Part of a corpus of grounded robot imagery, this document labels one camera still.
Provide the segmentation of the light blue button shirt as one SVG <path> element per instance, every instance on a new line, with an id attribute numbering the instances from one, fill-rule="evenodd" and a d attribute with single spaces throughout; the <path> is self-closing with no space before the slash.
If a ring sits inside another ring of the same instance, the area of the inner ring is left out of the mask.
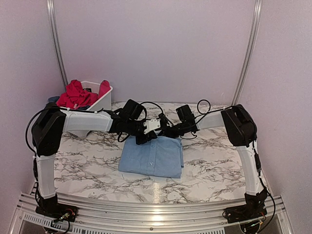
<path id="1" fill-rule="evenodd" d="M 138 145 L 129 137 L 123 146 L 118 170 L 147 176 L 181 178 L 183 147 L 179 138 L 159 136 Z"/>

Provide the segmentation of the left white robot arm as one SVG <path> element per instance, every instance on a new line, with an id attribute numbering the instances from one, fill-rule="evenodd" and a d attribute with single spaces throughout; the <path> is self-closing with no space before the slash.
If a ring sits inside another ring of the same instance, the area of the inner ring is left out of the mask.
<path id="1" fill-rule="evenodd" d="M 155 131 L 161 128 L 156 118 L 139 119 L 142 113 L 147 113 L 146 108 L 132 99 L 115 111 L 103 108 L 95 111 L 74 110 L 58 107 L 53 102 L 38 111 L 25 131 L 32 137 L 26 144 L 34 153 L 33 173 L 37 183 L 35 199 L 38 207 L 51 217 L 60 215 L 62 209 L 69 209 L 69 206 L 58 202 L 54 183 L 54 161 L 64 132 L 126 133 L 135 136 L 137 143 L 142 144 L 154 139 Z"/>

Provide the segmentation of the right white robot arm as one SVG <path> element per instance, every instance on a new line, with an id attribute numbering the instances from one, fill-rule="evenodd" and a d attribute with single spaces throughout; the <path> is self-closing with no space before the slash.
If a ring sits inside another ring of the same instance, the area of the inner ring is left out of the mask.
<path id="1" fill-rule="evenodd" d="M 167 126 L 161 131 L 166 137 L 181 137 L 186 133 L 225 127 L 229 142 L 238 151 L 246 182 L 245 202 L 242 215 L 252 218 L 260 211 L 268 192 L 261 178 L 261 162 L 257 152 L 257 126 L 241 105 L 208 111 L 195 116 L 188 105 L 176 110 L 180 123 Z"/>

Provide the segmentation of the white plastic laundry bin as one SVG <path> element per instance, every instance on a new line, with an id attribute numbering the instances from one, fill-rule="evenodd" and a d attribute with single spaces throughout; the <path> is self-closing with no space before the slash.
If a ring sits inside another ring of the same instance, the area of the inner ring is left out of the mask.
<path id="1" fill-rule="evenodd" d="M 82 87 L 89 88 L 93 93 L 99 94 L 101 84 L 100 83 L 95 83 L 95 82 L 90 82 L 90 81 L 81 81 Z M 98 111 L 100 109 L 104 110 L 111 110 L 112 108 L 112 98 L 111 98 L 111 92 L 113 88 L 110 86 L 110 89 L 103 95 L 103 96 L 98 96 L 97 101 L 92 104 L 87 111 Z M 87 130 L 78 130 L 78 131 L 70 131 L 69 133 L 76 135 L 79 138 L 86 138 L 87 135 L 89 134 L 89 131 Z"/>

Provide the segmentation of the red garment in bin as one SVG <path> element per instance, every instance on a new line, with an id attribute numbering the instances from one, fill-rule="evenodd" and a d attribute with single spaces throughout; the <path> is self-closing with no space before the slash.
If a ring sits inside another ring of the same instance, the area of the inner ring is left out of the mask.
<path id="1" fill-rule="evenodd" d="M 83 88 L 81 81 L 72 80 L 67 86 L 65 93 L 60 95 L 56 102 L 59 107 L 66 107 L 75 109 L 75 107 L 86 106 L 94 104 L 98 96 L 103 96 L 109 89 L 110 83 L 106 80 L 102 81 L 99 94 L 93 93 L 91 89 Z"/>

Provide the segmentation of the dark blue garment in bin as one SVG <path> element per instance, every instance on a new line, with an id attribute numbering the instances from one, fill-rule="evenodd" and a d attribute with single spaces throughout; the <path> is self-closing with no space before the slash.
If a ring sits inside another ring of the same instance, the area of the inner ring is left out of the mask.
<path id="1" fill-rule="evenodd" d="M 56 103 L 59 100 L 59 98 L 60 98 L 60 96 L 50 97 L 50 98 L 48 98 L 48 102 Z M 75 109 L 76 110 L 87 110 L 90 107 L 91 107 L 90 105 L 86 105 L 86 106 L 75 107 Z"/>

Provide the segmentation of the front aluminium rail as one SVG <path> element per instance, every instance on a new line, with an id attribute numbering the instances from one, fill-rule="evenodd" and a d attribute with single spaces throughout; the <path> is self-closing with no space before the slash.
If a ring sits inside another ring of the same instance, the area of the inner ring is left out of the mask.
<path id="1" fill-rule="evenodd" d="M 59 194 L 58 200 L 78 208 L 68 234 L 243 234 L 240 226 L 257 220 L 229 224 L 222 216 L 225 208 L 242 205 L 242 198 L 208 203 L 148 204 Z M 282 197 L 276 196 L 274 200 L 274 218 L 260 234 L 294 234 Z M 32 234 L 43 234 L 43 227 L 66 230 L 67 223 L 51 227 L 53 219 L 35 213 L 36 205 L 34 194 L 22 194 L 7 233 L 21 234 L 30 223 L 35 229 L 28 228 Z"/>

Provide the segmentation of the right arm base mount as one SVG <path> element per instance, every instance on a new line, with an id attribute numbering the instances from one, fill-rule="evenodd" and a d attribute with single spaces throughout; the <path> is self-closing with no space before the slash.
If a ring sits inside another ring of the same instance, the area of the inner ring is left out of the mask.
<path id="1" fill-rule="evenodd" d="M 266 215 L 267 210 L 264 205 L 259 208 L 248 208 L 247 205 L 234 206 L 226 208 L 222 213 L 222 216 L 227 219 L 228 223 L 247 221 Z"/>

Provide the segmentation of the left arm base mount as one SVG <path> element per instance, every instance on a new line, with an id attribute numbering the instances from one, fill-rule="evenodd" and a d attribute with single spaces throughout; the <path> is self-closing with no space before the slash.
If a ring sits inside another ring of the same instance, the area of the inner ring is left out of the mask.
<path id="1" fill-rule="evenodd" d="M 76 206 L 55 203 L 45 204 L 36 207 L 36 213 L 51 217 L 55 222 L 61 221 L 61 217 L 65 214 L 69 216 L 66 218 L 69 222 L 74 222 L 77 216 L 78 208 Z"/>

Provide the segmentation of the right aluminium frame post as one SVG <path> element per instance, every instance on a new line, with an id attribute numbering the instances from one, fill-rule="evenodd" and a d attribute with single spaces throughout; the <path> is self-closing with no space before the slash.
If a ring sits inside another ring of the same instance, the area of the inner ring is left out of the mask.
<path id="1" fill-rule="evenodd" d="M 253 18 L 252 18 L 249 39 L 247 43 L 247 49 L 246 49 L 245 57 L 243 60 L 242 68 L 240 71 L 238 83 L 234 92 L 231 105 L 238 104 L 243 88 L 244 88 L 245 81 L 247 79 L 247 74 L 248 74 L 248 70 L 249 70 L 249 66 L 250 66 L 250 62 L 251 62 L 251 58 L 252 58 L 253 51 L 255 48 L 256 39 L 258 35 L 258 30 L 259 30 L 262 4 L 263 4 L 262 0 L 254 1 Z"/>

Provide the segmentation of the aluminium frame post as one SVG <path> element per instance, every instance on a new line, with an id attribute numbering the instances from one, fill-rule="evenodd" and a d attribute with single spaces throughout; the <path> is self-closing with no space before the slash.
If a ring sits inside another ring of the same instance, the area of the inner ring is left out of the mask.
<path id="1" fill-rule="evenodd" d="M 56 20 L 56 13 L 55 13 L 55 3 L 53 0 L 47 0 L 46 3 L 47 3 L 47 13 L 48 13 L 48 19 L 49 19 L 49 24 L 50 24 L 50 29 L 51 29 L 51 35 L 53 39 L 53 46 L 54 46 L 54 50 L 56 53 L 57 64 L 58 64 L 62 84 L 64 88 L 66 88 L 66 86 L 68 85 L 68 78 L 66 75 L 63 57 L 61 53 L 61 46 L 60 46 L 60 41 L 59 41 L 59 34 L 58 34 L 58 29 L 57 29 L 57 20 Z"/>
<path id="2" fill-rule="evenodd" d="M 247 74 L 248 74 L 248 70 L 249 70 L 249 66 L 250 66 L 250 62 L 251 62 L 251 58 L 252 58 L 253 51 L 255 48 L 256 39 L 258 35 L 258 30 L 259 30 L 262 4 L 263 4 L 262 0 L 254 1 L 253 18 L 252 18 L 249 39 L 247 43 L 247 49 L 246 49 L 245 57 L 243 60 L 242 68 L 240 71 L 238 83 L 234 92 L 231 105 L 238 104 L 243 88 L 244 88 L 245 81 L 247 79 Z"/>

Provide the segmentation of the left aluminium frame post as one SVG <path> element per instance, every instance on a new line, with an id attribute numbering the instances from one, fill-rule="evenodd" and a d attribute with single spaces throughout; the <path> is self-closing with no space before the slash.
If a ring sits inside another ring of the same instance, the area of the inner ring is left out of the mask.
<path id="1" fill-rule="evenodd" d="M 47 13 L 48 13 L 48 19 L 49 19 L 49 24 L 50 24 L 50 29 L 51 29 L 51 35 L 53 39 L 53 46 L 54 46 L 54 50 L 56 53 L 57 64 L 58 64 L 62 84 L 64 88 L 66 88 L 66 86 L 68 85 L 68 78 L 66 75 L 63 57 L 61 53 L 61 46 L 60 46 L 60 41 L 59 41 L 59 34 L 58 34 L 58 29 L 57 29 L 57 20 L 56 20 L 56 13 L 55 13 L 55 3 L 53 0 L 47 0 L 46 3 L 47 3 Z"/>

